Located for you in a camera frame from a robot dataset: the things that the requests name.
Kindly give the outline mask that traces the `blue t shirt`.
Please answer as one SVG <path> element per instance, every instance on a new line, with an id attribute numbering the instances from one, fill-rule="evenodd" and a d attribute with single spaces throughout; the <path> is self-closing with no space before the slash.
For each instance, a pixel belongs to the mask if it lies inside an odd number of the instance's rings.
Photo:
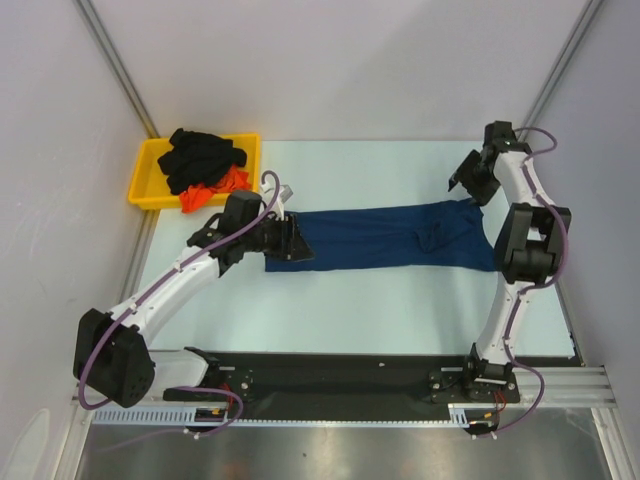
<path id="1" fill-rule="evenodd" d="M 314 258 L 267 258 L 268 273 L 362 270 L 404 266 L 461 267 L 494 272 L 483 213 L 469 199 L 374 209 L 298 212 Z"/>

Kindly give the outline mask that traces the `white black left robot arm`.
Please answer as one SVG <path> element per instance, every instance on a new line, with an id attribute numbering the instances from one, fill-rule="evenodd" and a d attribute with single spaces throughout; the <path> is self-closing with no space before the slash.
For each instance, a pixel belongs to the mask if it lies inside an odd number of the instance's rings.
<path id="1" fill-rule="evenodd" d="M 187 387 L 202 400 L 219 392 L 221 376 L 211 369 L 206 354 L 193 348 L 152 354 L 154 338 L 196 293 L 219 280 L 245 254 L 289 262 L 314 256 L 293 213 L 270 213 L 235 233 L 229 225 L 222 215 L 214 215 L 159 278 L 107 312 L 91 309 L 82 316 L 73 374 L 85 409 L 96 407 L 87 399 L 87 388 L 124 408 L 177 387 Z"/>

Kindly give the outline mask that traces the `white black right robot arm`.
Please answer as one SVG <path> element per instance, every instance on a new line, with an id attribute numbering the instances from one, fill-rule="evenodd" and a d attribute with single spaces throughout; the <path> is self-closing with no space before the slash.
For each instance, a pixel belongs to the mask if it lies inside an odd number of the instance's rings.
<path id="1" fill-rule="evenodd" d="M 568 257 L 571 211 L 546 193 L 525 147 L 471 151 L 449 180 L 485 206 L 502 190 L 509 211 L 494 245 L 496 294 L 487 322 L 465 360 L 461 388 L 484 401 L 515 382 L 513 347 L 534 293 L 557 282 Z"/>

